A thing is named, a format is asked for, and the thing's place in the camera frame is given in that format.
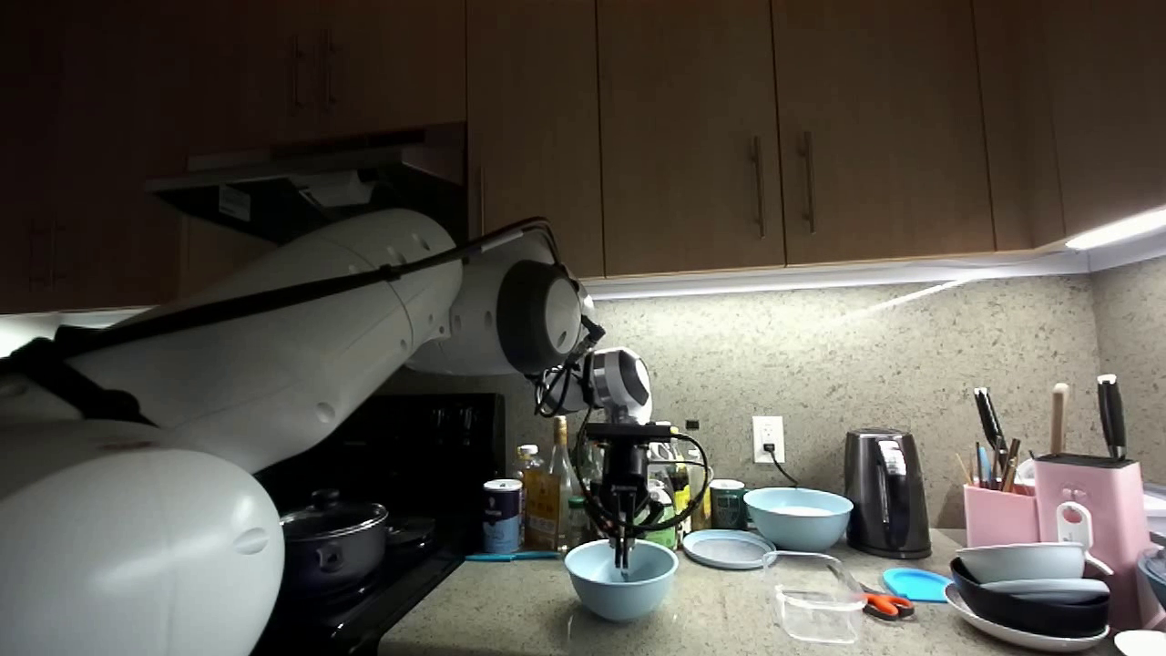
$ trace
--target knife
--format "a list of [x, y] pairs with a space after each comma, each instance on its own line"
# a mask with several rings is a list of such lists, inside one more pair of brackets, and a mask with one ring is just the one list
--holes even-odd
[[1126, 460], [1126, 417], [1118, 377], [1096, 377], [1102, 433], [1110, 460]]
[[1067, 383], [1052, 388], [1052, 438], [1048, 457], [1064, 452], [1064, 405], [1067, 405]]
[[996, 405], [990, 405], [990, 389], [975, 388], [975, 412], [980, 412], [980, 427], [990, 448], [1006, 448], [1006, 429], [999, 427]]

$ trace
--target range hood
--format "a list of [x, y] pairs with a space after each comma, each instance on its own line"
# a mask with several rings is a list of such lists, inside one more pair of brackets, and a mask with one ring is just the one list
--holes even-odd
[[454, 241], [468, 239], [463, 146], [447, 132], [202, 158], [147, 191], [182, 214], [269, 243], [374, 207], [414, 207]]

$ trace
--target utensil holder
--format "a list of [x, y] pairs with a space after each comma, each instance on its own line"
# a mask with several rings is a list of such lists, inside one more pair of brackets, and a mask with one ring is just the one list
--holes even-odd
[[1002, 494], [963, 484], [966, 546], [1043, 542], [1040, 499], [1030, 494]]

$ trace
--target wall outlet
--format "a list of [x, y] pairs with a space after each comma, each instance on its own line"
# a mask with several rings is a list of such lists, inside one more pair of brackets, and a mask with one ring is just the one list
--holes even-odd
[[788, 422], [781, 417], [753, 417], [753, 465], [774, 465], [767, 445], [774, 445], [776, 465], [788, 465]]

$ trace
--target blue bowl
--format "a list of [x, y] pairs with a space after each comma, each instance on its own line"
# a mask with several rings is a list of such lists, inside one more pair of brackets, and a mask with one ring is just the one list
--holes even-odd
[[658, 542], [638, 539], [618, 571], [613, 542], [590, 539], [564, 557], [564, 568], [588, 612], [607, 622], [633, 622], [662, 607], [678, 578], [678, 557]]
[[821, 488], [750, 488], [742, 496], [753, 529], [781, 552], [831, 552], [853, 505]]

